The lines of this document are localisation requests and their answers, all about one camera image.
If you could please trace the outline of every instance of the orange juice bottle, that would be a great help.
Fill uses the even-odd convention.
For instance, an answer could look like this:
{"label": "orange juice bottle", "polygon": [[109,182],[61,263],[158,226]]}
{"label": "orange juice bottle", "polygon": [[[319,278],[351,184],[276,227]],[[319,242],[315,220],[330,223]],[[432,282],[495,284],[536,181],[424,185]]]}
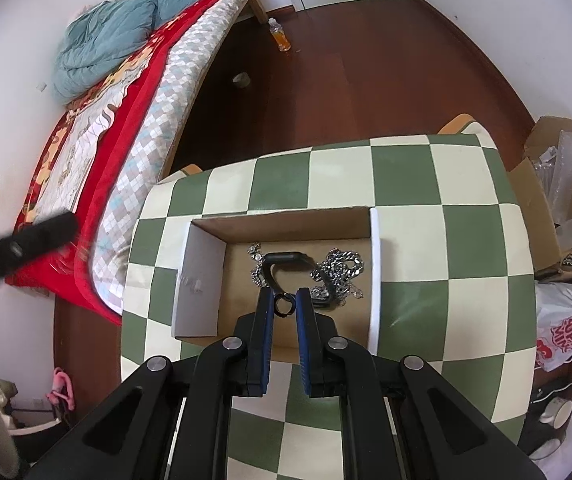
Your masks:
{"label": "orange juice bottle", "polygon": [[290,50],[290,41],[288,41],[288,38],[284,33],[284,28],[277,23],[275,18],[269,19],[268,24],[271,26],[271,34],[272,37],[275,38],[279,50],[282,52]]}

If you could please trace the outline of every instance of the silver chain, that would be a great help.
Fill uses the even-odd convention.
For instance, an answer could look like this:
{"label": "silver chain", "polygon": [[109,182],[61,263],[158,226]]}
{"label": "silver chain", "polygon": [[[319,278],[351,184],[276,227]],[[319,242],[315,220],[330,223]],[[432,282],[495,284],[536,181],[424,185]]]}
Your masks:
{"label": "silver chain", "polygon": [[[255,242],[248,247],[248,254],[257,262],[257,266],[251,271],[253,283],[256,286],[267,286],[266,279],[261,272],[261,264],[263,263],[264,254],[261,252],[261,244]],[[364,270],[364,262],[355,251],[340,251],[332,249],[323,262],[317,264],[330,278],[335,286],[336,297],[339,306],[346,303],[348,295],[355,298],[363,298],[363,292],[360,288],[352,283],[352,280],[359,276]],[[317,269],[310,273],[310,277],[316,282],[321,282],[322,277]],[[310,289],[310,296],[317,300],[325,300],[328,298],[328,290],[325,285],[316,285]]]}

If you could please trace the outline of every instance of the open box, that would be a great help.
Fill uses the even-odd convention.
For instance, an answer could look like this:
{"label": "open box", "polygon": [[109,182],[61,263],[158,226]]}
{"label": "open box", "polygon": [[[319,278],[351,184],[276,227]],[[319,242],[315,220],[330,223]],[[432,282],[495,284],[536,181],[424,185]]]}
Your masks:
{"label": "open box", "polygon": [[[562,131],[572,133],[571,119],[541,117],[524,144],[524,160],[508,178],[524,216],[536,278],[565,282],[572,279],[572,249],[560,250],[546,195],[531,163],[557,146]],[[572,196],[567,218],[572,218]]]}
{"label": "open box", "polygon": [[[379,337],[381,262],[377,210],[368,207],[281,211],[269,214],[194,219],[185,233],[173,309],[173,337],[207,346],[233,334],[237,318],[254,312],[259,288],[251,279],[256,262],[248,246],[261,252],[300,251],[316,262],[333,248],[356,251],[364,271],[353,283],[363,298],[320,312],[335,320],[340,335],[376,353]],[[282,288],[296,292],[319,285],[309,270],[274,269]],[[299,362],[295,316],[274,317],[272,357]]]}

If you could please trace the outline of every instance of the table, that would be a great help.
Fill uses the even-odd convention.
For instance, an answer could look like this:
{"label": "table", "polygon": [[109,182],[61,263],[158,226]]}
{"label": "table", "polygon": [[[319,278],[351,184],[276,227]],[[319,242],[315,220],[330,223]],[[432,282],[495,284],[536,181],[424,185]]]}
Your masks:
{"label": "table", "polygon": [[[489,133],[382,137],[291,150],[157,185],[135,228],[121,365],[199,348],[170,336],[184,226],[214,214],[376,206],[381,356],[417,354],[514,442],[532,384],[536,318],[528,237]],[[337,399],[308,399],[274,362],[262,399],[233,399],[229,479],[342,478]]]}

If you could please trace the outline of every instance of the wooden floor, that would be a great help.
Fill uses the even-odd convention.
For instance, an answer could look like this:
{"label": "wooden floor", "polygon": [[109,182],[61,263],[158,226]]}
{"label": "wooden floor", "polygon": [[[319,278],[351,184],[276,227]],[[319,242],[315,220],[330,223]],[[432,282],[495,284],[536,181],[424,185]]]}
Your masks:
{"label": "wooden floor", "polygon": [[[422,0],[367,0],[280,18],[292,43],[235,25],[205,79],[175,168],[203,169],[303,146],[437,133],[469,113],[491,133],[507,168],[532,119],[480,51]],[[247,72],[251,84],[231,79]],[[80,414],[119,380],[119,329],[58,301],[54,355],[72,376]]]}

